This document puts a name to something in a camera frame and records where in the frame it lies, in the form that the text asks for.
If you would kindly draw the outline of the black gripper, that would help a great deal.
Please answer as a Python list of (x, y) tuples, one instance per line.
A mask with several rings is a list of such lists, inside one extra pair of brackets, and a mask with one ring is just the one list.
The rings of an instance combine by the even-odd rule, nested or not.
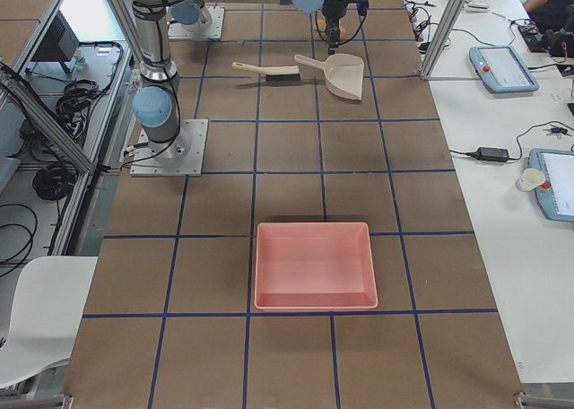
[(355, 4), (359, 16), (365, 16), (369, 10), (369, 0), (324, 0), (322, 14), (326, 18), (326, 37), (328, 53), (334, 54), (341, 39), (340, 19), (347, 13), (347, 6)]

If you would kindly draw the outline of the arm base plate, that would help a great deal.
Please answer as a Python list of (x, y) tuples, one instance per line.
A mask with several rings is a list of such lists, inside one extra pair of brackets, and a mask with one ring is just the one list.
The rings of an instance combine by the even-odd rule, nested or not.
[(225, 9), (220, 6), (200, 8), (194, 3), (174, 5), (168, 35), (172, 41), (220, 40)]
[(140, 143), (145, 147), (134, 152), (135, 164), (130, 166), (133, 177), (176, 177), (202, 175), (204, 149), (209, 121), (207, 119), (183, 119), (175, 142), (157, 155), (164, 145), (149, 142), (147, 134), (140, 130)]

